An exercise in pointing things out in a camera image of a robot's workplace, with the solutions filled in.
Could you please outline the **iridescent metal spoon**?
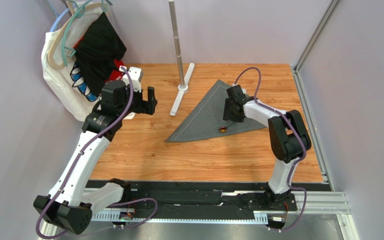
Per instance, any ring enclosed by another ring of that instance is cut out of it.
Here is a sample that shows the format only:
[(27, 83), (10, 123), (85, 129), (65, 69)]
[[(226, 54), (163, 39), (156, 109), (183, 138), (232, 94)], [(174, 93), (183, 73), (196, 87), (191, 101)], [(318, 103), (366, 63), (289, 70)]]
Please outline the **iridescent metal spoon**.
[(225, 133), (229, 130), (229, 128), (230, 128), (231, 126), (233, 126), (234, 124), (235, 124), (235, 122), (232, 122), (232, 123), (230, 123), (230, 124), (221, 126), (221, 127), (218, 128), (218, 131), (219, 131), (221, 134), (225, 134)]

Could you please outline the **grey cloth napkin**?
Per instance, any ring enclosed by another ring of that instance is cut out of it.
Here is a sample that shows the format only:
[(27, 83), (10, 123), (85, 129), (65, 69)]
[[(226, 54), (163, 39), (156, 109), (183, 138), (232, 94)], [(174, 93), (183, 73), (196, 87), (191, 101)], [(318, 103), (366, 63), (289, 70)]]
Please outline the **grey cloth napkin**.
[(224, 134), (218, 131), (219, 127), (232, 123), (223, 120), (225, 99), (228, 97), (226, 89), (229, 87), (229, 84), (217, 80), (165, 142), (193, 142), (265, 129), (263, 124), (246, 118), (244, 122), (236, 122)]

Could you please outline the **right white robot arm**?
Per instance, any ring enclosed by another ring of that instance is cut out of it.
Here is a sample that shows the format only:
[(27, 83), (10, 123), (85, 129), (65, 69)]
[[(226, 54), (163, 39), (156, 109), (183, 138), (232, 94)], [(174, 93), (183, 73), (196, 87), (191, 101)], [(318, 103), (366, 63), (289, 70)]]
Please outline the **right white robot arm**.
[(248, 118), (269, 130), (271, 150), (276, 161), (264, 194), (267, 206), (277, 209), (287, 201), (297, 165), (312, 146), (302, 115), (297, 110), (279, 110), (247, 96), (240, 85), (228, 88), (226, 93), (225, 121), (242, 123)]

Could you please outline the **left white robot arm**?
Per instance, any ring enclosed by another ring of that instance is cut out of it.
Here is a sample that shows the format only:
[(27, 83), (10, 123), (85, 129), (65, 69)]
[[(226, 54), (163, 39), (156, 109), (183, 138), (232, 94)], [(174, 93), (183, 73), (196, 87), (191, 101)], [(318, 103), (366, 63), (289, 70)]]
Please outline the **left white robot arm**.
[(38, 220), (61, 228), (65, 234), (79, 235), (103, 209), (131, 205), (131, 184), (124, 180), (113, 178), (88, 194), (84, 190), (125, 116), (153, 115), (157, 104), (154, 87), (147, 88), (147, 100), (144, 100), (142, 90), (136, 90), (132, 83), (107, 82), (101, 90), (101, 99), (85, 118), (75, 152), (60, 179), (47, 195), (38, 195), (34, 200), (33, 206), (40, 214)]

